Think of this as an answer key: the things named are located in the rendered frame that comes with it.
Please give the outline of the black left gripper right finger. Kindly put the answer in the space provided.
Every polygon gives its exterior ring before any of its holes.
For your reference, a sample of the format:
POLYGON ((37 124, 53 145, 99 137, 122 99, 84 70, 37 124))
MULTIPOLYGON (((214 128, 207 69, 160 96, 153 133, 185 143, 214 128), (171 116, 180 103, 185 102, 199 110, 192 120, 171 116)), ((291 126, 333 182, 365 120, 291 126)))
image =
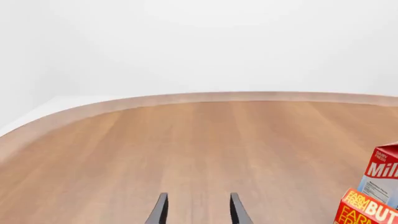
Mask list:
POLYGON ((235 192, 230 194, 229 212, 232 224, 253 224, 247 211, 245 210, 239 195, 235 192))

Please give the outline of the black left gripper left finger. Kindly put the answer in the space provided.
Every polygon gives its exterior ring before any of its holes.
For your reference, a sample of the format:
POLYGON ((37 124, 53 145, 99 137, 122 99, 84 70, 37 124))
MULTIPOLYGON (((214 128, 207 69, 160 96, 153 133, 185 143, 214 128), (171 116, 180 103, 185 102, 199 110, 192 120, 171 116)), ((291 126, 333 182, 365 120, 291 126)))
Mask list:
POLYGON ((161 193, 144 224, 167 224, 168 210, 168 193, 161 193))

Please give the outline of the red butter box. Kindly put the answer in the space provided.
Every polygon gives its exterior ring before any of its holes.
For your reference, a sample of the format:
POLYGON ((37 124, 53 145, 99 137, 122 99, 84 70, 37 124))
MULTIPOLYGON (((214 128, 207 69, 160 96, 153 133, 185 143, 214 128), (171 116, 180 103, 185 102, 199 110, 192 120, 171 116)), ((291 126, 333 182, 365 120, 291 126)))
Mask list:
POLYGON ((341 198, 333 224, 398 224, 398 210, 349 188, 341 198))

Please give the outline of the red and white milk carton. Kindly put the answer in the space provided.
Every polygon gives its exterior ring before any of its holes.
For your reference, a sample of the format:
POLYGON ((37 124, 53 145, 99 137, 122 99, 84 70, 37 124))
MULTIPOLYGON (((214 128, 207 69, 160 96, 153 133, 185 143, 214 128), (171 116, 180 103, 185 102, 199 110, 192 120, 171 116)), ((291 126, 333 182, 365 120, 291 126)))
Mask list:
POLYGON ((357 190, 398 210, 398 141, 375 147, 357 190))

